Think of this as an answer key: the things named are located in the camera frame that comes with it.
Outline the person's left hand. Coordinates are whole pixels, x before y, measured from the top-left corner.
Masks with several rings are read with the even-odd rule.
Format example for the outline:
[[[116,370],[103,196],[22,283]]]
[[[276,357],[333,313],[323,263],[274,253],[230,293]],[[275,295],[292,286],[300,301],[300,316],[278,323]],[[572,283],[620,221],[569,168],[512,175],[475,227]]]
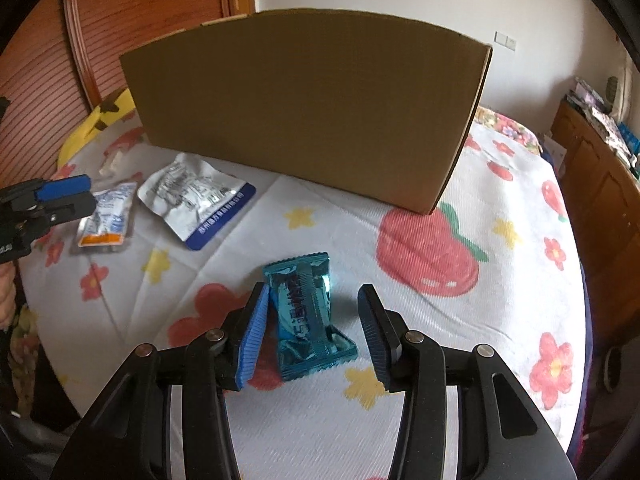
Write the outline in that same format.
[[[15,266],[13,262],[0,266],[0,330],[8,328],[13,320],[16,304]]]

